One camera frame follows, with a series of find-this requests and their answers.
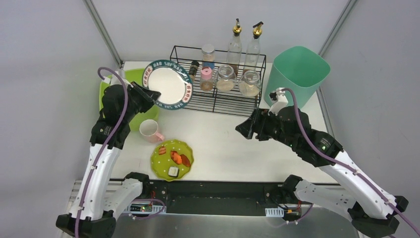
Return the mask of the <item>white plate with blue rim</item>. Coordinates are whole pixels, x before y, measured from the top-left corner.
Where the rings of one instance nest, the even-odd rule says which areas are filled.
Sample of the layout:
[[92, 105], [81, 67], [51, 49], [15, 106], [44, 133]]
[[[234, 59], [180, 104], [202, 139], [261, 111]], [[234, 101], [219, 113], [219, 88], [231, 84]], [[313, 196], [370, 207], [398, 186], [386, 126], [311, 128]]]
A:
[[165, 110], [179, 110], [188, 105], [193, 96], [193, 81], [184, 67], [171, 60], [159, 59], [145, 67], [143, 87], [160, 92], [156, 105]]

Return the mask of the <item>glass jar with metal ring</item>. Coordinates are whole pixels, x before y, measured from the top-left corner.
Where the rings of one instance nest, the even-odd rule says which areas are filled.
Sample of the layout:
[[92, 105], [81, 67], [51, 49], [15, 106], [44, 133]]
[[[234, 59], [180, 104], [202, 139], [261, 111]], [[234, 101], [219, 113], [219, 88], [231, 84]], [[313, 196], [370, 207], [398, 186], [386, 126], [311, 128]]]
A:
[[257, 96], [262, 87], [261, 76], [258, 72], [247, 70], [243, 73], [238, 83], [239, 91], [243, 96]]

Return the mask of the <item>black lid spice jar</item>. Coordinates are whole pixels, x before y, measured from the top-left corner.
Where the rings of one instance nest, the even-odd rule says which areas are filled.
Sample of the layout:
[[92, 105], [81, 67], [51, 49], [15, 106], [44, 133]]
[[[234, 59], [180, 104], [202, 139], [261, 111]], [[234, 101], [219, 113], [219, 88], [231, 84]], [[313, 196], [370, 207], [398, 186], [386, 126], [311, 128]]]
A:
[[192, 82], [195, 81], [196, 74], [198, 72], [199, 66], [200, 66], [200, 63], [198, 61], [196, 61], [196, 60], [193, 60], [191, 62], [191, 65], [190, 65], [188, 74], [189, 74], [189, 77], [192, 80]]

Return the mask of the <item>glass jar with beige powder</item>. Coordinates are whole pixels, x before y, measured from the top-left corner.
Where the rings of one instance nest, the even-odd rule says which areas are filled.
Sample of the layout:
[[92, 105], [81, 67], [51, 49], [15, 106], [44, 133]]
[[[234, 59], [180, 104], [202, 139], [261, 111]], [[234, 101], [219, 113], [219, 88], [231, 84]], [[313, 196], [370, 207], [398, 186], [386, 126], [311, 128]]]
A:
[[230, 65], [221, 65], [216, 70], [215, 86], [218, 91], [231, 91], [235, 86], [236, 74], [234, 68]]

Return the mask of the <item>pink lid spice jar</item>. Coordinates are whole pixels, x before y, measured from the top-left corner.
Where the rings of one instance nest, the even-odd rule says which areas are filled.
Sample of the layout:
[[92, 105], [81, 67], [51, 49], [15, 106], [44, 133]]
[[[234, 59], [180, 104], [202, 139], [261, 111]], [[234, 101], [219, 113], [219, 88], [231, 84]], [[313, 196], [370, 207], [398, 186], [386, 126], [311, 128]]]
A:
[[213, 72], [208, 66], [201, 69], [200, 88], [203, 91], [210, 91], [213, 88]]

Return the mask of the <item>oil bottle with gold cap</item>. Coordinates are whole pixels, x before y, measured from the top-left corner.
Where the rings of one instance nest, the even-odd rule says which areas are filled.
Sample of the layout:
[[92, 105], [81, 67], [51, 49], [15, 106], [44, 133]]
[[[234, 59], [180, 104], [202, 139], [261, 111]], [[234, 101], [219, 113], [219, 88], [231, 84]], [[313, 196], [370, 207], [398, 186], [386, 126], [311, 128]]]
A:
[[233, 68], [234, 73], [237, 75], [242, 53], [242, 42], [240, 39], [242, 28], [239, 18], [236, 18], [236, 23], [232, 31], [233, 37], [229, 42], [227, 50], [227, 64]]

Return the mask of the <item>silver lid pellet jar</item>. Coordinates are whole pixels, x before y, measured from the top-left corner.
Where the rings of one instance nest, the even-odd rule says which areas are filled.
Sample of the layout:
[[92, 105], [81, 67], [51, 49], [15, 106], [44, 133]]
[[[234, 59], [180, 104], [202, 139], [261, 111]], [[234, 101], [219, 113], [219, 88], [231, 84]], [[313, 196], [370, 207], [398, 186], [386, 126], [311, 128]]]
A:
[[209, 67], [210, 69], [214, 69], [214, 52], [215, 48], [212, 44], [205, 44], [201, 48], [202, 50], [202, 61], [203, 67]]

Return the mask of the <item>oil bottle with black spout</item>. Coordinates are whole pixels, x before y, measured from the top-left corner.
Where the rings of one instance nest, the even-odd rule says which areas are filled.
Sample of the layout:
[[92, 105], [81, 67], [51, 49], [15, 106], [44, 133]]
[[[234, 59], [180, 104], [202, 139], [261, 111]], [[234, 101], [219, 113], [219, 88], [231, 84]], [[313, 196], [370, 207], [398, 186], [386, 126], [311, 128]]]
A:
[[255, 70], [261, 52], [260, 36], [262, 34], [263, 22], [260, 21], [253, 26], [253, 38], [247, 45], [245, 66], [243, 72]]

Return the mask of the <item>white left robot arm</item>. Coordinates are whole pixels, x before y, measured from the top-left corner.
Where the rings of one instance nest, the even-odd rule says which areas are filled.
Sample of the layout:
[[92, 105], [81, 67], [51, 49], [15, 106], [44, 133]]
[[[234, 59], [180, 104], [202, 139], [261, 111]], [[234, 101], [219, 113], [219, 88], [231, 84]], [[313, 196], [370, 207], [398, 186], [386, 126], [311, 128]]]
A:
[[110, 238], [117, 219], [130, 203], [150, 195], [148, 175], [131, 172], [116, 192], [105, 197], [110, 174], [130, 133], [130, 121], [151, 109], [160, 96], [160, 92], [136, 82], [127, 86], [115, 84], [104, 90], [103, 107], [91, 130], [81, 187], [69, 212], [57, 217], [58, 229], [75, 238]]

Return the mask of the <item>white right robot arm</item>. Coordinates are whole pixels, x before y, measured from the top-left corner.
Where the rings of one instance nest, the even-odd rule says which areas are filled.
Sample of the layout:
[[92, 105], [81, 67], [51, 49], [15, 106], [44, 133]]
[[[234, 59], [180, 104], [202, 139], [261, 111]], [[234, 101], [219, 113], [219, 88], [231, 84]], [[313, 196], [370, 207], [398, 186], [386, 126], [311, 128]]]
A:
[[289, 146], [303, 161], [330, 175], [343, 187], [342, 192], [332, 191], [290, 175], [281, 187], [283, 193], [342, 216], [367, 237], [384, 238], [396, 233], [399, 226], [396, 216], [406, 210], [408, 200], [384, 191], [369, 179], [336, 139], [312, 128], [306, 113], [292, 106], [277, 114], [257, 108], [236, 126], [236, 131], [246, 139], [273, 139]]

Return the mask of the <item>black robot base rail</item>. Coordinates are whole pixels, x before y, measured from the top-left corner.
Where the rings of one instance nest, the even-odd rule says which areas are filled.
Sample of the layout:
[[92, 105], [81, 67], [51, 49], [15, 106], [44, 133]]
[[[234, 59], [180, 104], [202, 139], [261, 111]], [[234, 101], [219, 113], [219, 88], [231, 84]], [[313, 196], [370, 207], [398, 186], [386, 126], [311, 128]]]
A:
[[278, 182], [151, 180], [141, 198], [156, 198], [169, 214], [269, 216], [284, 213], [286, 221], [303, 216], [303, 202]]

